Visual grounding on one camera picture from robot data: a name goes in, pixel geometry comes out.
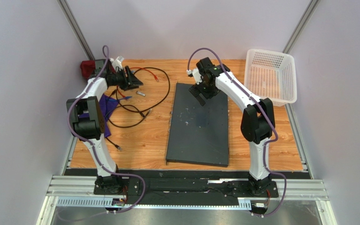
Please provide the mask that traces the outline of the small silver transceiver module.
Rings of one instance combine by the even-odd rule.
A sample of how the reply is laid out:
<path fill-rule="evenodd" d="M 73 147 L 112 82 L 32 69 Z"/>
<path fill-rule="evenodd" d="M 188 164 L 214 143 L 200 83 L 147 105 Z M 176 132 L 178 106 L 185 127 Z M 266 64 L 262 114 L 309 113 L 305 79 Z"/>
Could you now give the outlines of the small silver transceiver module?
<path fill-rule="evenodd" d="M 140 92 L 140 91 L 137 91 L 136 94 L 138 94 L 138 95 L 140 95 L 140 96 L 143 96 L 143 97 L 146 96 L 144 93 L 142 93 L 142 92 Z"/>

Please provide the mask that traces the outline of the dark grey network switch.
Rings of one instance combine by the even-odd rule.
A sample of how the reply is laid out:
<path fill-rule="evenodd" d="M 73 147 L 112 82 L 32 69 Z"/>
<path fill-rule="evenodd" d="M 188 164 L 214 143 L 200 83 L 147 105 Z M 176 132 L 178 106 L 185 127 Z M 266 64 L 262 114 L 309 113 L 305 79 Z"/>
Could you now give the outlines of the dark grey network switch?
<path fill-rule="evenodd" d="M 177 83 L 165 159 L 198 165 L 229 165 L 228 97 L 220 92 L 204 106 Z"/>

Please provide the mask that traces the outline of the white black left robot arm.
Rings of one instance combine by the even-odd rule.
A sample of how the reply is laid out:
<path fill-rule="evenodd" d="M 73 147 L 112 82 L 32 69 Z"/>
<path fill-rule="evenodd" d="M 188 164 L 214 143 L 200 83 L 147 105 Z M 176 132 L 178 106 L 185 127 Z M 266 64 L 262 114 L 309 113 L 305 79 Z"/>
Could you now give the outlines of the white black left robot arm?
<path fill-rule="evenodd" d="M 79 138 L 90 151 L 97 166 L 94 193 L 121 194 L 124 190 L 122 177 L 108 152 L 105 142 L 105 117 L 99 101 L 110 86 L 123 90 L 136 89 L 143 83 L 128 66 L 123 67 L 123 57 L 96 60 L 95 69 L 88 77 L 85 89 L 76 98 L 67 100 L 67 122 L 73 136 Z"/>

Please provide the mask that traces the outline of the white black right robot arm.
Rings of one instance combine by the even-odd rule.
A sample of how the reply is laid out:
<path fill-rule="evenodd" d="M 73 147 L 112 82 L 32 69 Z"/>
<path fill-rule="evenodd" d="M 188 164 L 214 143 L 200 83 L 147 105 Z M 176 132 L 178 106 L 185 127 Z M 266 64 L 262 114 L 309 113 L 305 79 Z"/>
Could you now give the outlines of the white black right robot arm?
<path fill-rule="evenodd" d="M 218 93 L 226 94 L 243 112 L 240 130 L 249 142 L 250 169 L 247 189 L 253 195 L 264 193 L 271 182 L 268 168 L 269 139 L 275 128 L 273 103 L 249 91 L 226 65 L 214 65 L 206 57 L 186 70 L 195 84 L 189 92 L 200 105 Z"/>

